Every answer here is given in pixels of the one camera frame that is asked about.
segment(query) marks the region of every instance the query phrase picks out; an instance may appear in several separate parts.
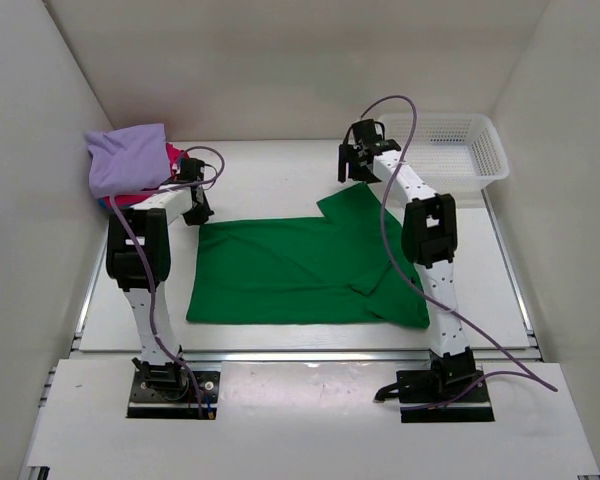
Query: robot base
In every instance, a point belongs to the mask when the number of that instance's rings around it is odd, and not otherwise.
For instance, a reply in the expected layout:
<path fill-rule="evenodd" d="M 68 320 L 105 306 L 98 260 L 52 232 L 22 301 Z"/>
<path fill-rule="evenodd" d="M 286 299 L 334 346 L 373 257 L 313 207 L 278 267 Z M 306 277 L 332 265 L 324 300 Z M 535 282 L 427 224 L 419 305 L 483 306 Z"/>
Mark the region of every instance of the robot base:
<path fill-rule="evenodd" d="M 445 398 L 430 384 L 430 370 L 401 370 L 396 373 L 398 384 L 421 386 L 421 388 L 400 388 L 398 400 L 410 406 L 441 402 L 461 393 L 467 385 L 483 375 L 476 370 L 473 376 L 457 385 L 445 386 Z M 493 409 L 489 400 L 486 382 L 473 388 L 464 397 L 445 408 L 409 410 L 401 408 L 402 423 L 448 423 L 448 422 L 493 422 Z"/>
<path fill-rule="evenodd" d="M 220 372 L 194 371 L 202 392 L 202 418 L 198 414 L 195 392 L 185 392 L 181 398 L 170 399 L 158 391 L 147 387 L 142 373 L 136 371 L 131 384 L 127 418 L 160 418 L 181 420 L 215 420 L 218 395 L 220 393 Z"/>

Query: lavender towel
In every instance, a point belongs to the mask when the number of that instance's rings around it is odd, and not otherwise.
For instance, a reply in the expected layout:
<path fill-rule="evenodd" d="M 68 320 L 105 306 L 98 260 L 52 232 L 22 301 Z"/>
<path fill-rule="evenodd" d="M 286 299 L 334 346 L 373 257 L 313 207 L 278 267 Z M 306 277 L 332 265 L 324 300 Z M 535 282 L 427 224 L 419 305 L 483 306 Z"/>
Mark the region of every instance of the lavender towel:
<path fill-rule="evenodd" d="M 159 186 L 171 172 L 164 125 L 138 125 L 87 132 L 91 153 L 89 188 L 95 198 Z"/>

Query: green cloth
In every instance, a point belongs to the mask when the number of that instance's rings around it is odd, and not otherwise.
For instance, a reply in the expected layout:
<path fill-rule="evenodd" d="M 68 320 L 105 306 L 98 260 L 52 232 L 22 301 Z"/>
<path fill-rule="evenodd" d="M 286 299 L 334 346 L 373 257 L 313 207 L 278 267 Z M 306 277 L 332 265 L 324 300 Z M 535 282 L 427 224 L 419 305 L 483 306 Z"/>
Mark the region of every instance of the green cloth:
<path fill-rule="evenodd" d="M 392 322 L 429 326 L 427 308 L 391 268 L 380 203 L 365 184 L 318 202 L 324 217 L 238 220 L 200 227 L 190 322 L 312 324 Z M 387 215 L 400 255 L 401 226 Z"/>

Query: white basket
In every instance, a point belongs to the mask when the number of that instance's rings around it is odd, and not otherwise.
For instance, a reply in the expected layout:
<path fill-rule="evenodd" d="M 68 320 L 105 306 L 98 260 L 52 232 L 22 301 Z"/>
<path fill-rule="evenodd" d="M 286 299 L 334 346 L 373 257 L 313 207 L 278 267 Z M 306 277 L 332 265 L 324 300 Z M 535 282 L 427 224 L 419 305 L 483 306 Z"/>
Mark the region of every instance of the white basket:
<path fill-rule="evenodd" d="M 386 127 L 386 138 L 404 145 L 412 118 L 397 113 L 378 121 Z M 496 129 L 484 115 L 419 114 L 406 162 L 440 193 L 480 191 L 509 175 Z"/>

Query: cable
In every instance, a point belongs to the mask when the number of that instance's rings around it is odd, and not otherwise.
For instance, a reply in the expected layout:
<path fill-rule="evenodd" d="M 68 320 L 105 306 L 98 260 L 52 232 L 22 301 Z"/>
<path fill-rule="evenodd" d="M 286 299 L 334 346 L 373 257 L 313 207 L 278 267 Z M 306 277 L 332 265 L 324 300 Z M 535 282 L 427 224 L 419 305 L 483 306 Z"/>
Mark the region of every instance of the cable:
<path fill-rule="evenodd" d="M 206 394 L 205 397 L 207 397 L 207 417 L 213 418 L 213 412 L 211 411 L 211 397 L 209 397 L 209 394 Z"/>
<path fill-rule="evenodd" d="M 164 398 L 167 402 L 177 402 L 179 400 L 182 400 L 188 392 L 191 392 L 190 386 L 191 386 L 191 379 L 187 376 L 187 386 L 184 389 L 184 391 L 180 394 L 179 397 L 171 398 L 171 397 L 168 397 L 167 395 L 165 395 L 164 392 L 156 392 L 156 393 L 158 395 L 160 395 L 162 398 Z"/>
<path fill-rule="evenodd" d="M 213 170 L 213 173 L 215 174 L 214 178 L 218 178 L 218 169 L 216 167 L 214 167 L 213 165 L 211 165 L 210 163 L 205 163 L 204 164 L 205 167 L 209 167 Z M 213 188 L 213 186 L 216 184 L 216 182 L 214 181 L 211 185 L 209 185 L 207 188 L 203 188 L 203 190 L 206 192 L 207 190 L 211 190 L 211 188 Z"/>
<path fill-rule="evenodd" d="M 192 150 L 207 150 L 207 151 L 212 152 L 215 155 L 217 155 L 217 157 L 220 159 L 220 169 L 217 170 L 217 174 L 213 178 L 210 178 L 209 180 L 200 180 L 197 182 L 173 185 L 173 186 L 169 186 L 169 187 L 163 188 L 163 189 L 142 190 L 140 192 L 120 193 L 118 195 L 154 195 L 156 193 L 175 192 L 178 190 L 182 190 L 184 188 L 193 188 L 193 187 L 197 187 L 200 185 L 207 185 L 210 183 L 214 183 L 218 179 L 218 177 L 220 177 L 220 175 L 222 175 L 222 172 L 224 172 L 224 167 L 225 167 L 224 157 L 222 156 L 222 154 L 220 154 L 220 152 L 218 152 L 214 148 L 205 147 L 205 146 L 195 146 L 195 147 L 188 148 L 187 150 L 184 150 L 178 157 L 178 161 L 180 161 L 182 159 L 182 157 L 184 156 L 185 153 L 190 152 Z M 140 242 L 138 241 L 138 237 L 136 237 L 136 235 L 133 233 L 133 230 L 131 229 L 129 222 L 127 222 L 127 219 L 124 218 L 124 215 L 122 214 L 122 211 L 120 210 L 120 207 L 116 203 L 116 196 L 114 196 L 114 195 L 109 196 L 109 202 L 111 202 L 111 208 L 113 209 L 116 216 L 118 217 L 118 220 L 120 220 L 120 223 L 122 224 L 122 228 L 124 228 L 125 232 L 127 233 L 127 236 L 131 239 L 131 242 L 133 243 L 133 246 L 135 247 L 136 252 L 138 252 L 138 256 L 140 257 L 142 267 L 144 268 L 144 273 L 147 276 L 147 282 L 149 283 L 149 293 L 151 295 L 151 302 L 149 304 L 149 325 L 151 327 L 151 333 L 153 334 L 153 337 L 156 340 L 156 344 L 158 345 L 158 347 L 160 347 L 160 350 L 162 350 L 162 352 L 167 357 L 169 357 L 169 359 L 172 362 L 180 365 L 185 370 L 187 375 L 189 376 L 190 386 L 193 386 L 193 389 L 196 392 L 196 399 L 198 401 L 198 418 L 202 419 L 202 392 L 200 391 L 200 387 L 198 385 L 198 381 L 196 380 L 196 376 L 194 375 L 191 368 L 189 368 L 189 366 L 187 365 L 187 362 L 185 362 L 183 359 L 179 358 L 177 355 L 174 355 L 173 353 L 171 353 L 169 351 L 169 349 L 167 349 L 165 344 L 162 342 L 162 339 L 160 338 L 160 335 L 158 334 L 158 331 L 156 329 L 156 322 L 155 322 L 155 318 L 154 318 L 155 309 L 156 309 L 156 284 L 155 284 L 155 280 L 153 278 L 153 272 L 151 271 L 151 266 L 149 265 L 149 260 L 147 259 L 147 256 L 144 253 L 144 249 L 142 248 L 142 246 L 140 245 Z"/>
<path fill-rule="evenodd" d="M 411 290 L 413 290 L 416 294 L 418 294 L 420 297 L 424 298 L 429 303 L 435 305 L 436 307 L 440 308 L 441 310 L 443 310 L 445 312 L 450 313 L 451 315 L 456 317 L 458 320 L 460 320 L 462 323 L 468 325 L 473 330 L 478 332 L 480 335 L 482 335 L 484 338 L 486 338 L 495 348 L 497 348 L 500 352 L 502 352 L 502 354 L 504 356 L 506 356 L 509 360 L 511 360 L 518 368 L 520 368 L 521 370 L 523 370 L 526 373 L 526 375 L 525 375 L 523 373 L 509 372 L 509 371 L 491 372 L 491 373 L 483 375 L 482 377 L 480 377 L 479 379 L 477 379 L 476 381 L 471 383 L 462 393 L 460 393 L 456 397 L 452 398 L 451 400 L 447 400 L 445 402 L 439 402 L 437 404 L 419 405 L 417 407 L 411 407 L 410 409 L 411 410 L 422 410 L 422 409 L 437 408 L 439 406 L 449 405 L 450 403 L 455 402 L 456 400 L 462 398 L 464 395 L 466 395 L 468 392 L 470 392 L 482 380 L 485 380 L 486 378 L 489 378 L 489 377 L 492 377 L 495 375 L 505 375 L 506 374 L 506 375 L 515 375 L 518 377 L 524 377 L 524 378 L 527 378 L 529 380 L 533 380 L 533 381 L 539 383 L 540 385 L 551 390 L 552 392 L 557 392 L 558 389 L 556 387 L 554 387 L 550 383 L 546 382 L 545 380 L 541 379 L 538 375 L 536 375 L 533 371 L 531 371 L 526 365 L 524 365 L 520 360 L 518 360 L 512 354 L 510 354 L 491 335 L 489 335 L 483 329 L 478 327 L 475 323 L 473 323 L 472 321 L 470 321 L 468 318 L 466 318 L 462 314 L 456 312 L 455 310 L 453 310 L 450 307 L 447 307 L 442 302 L 439 302 L 435 298 L 430 297 L 425 292 L 420 290 L 416 285 L 414 285 L 409 280 L 407 275 L 402 271 L 402 268 L 400 268 L 400 265 L 398 264 L 398 261 L 396 260 L 394 254 L 393 254 L 393 251 L 391 250 L 391 245 L 389 244 L 389 238 L 387 236 L 387 228 L 386 228 L 387 202 L 389 199 L 389 193 L 391 192 L 391 187 L 392 187 L 393 183 L 396 181 L 396 179 L 398 178 L 398 175 L 400 174 L 400 169 L 404 165 L 404 159 L 405 159 L 407 150 L 408 150 L 409 146 L 411 145 L 411 141 L 413 140 L 413 136 L 416 131 L 416 124 L 418 121 L 418 113 L 417 113 L 415 104 L 409 97 L 407 97 L 405 95 L 388 95 L 388 96 L 383 97 L 380 100 L 377 100 L 376 102 L 372 103 L 364 112 L 362 112 L 362 115 L 360 116 L 360 118 L 363 118 L 375 106 L 379 105 L 380 103 L 386 102 L 387 100 L 391 100 L 391 99 L 399 99 L 399 100 L 406 101 L 410 105 L 411 110 L 413 111 L 413 121 L 411 123 L 411 130 L 409 132 L 409 136 L 407 137 L 407 141 L 405 142 L 402 152 L 400 153 L 400 159 L 398 161 L 398 164 L 397 164 L 395 170 L 393 171 L 393 173 L 391 174 L 391 177 L 389 178 L 389 181 L 387 182 L 387 188 L 385 189 L 384 194 L 382 196 L 382 206 L 380 208 L 380 233 L 382 236 L 382 243 L 384 244 L 384 248 L 387 252 L 387 256 L 389 257 L 389 261 L 391 262 L 391 265 L 393 266 L 395 271 L 398 273 L 400 278 L 409 286 L 409 288 L 411 288 Z M 348 142 L 350 132 L 351 132 L 351 127 L 349 127 L 349 129 L 347 130 L 347 134 L 345 135 L 345 143 Z"/>

